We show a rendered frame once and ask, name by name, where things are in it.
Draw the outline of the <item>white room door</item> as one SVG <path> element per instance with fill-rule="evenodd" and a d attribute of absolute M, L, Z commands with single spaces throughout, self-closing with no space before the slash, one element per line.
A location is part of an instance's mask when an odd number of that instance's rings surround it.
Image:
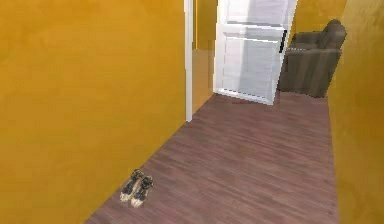
<path fill-rule="evenodd" d="M 218 0 L 213 91 L 271 105 L 298 0 Z M 283 31 L 287 37 L 279 53 Z"/>

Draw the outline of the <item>black and beige shoe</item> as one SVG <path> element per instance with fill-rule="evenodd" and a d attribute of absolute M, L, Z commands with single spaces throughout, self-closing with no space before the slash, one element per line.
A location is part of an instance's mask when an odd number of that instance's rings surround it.
<path fill-rule="evenodd" d="M 120 201 L 128 202 L 135 191 L 140 186 L 141 180 L 144 177 L 144 173 L 140 169 L 135 169 L 130 176 L 128 183 L 123 187 L 120 193 Z"/>
<path fill-rule="evenodd" d="M 147 199 L 149 189 L 154 186 L 154 181 L 152 176 L 145 176 L 135 192 L 134 196 L 131 199 L 131 206 L 134 208 L 139 208 Z"/>

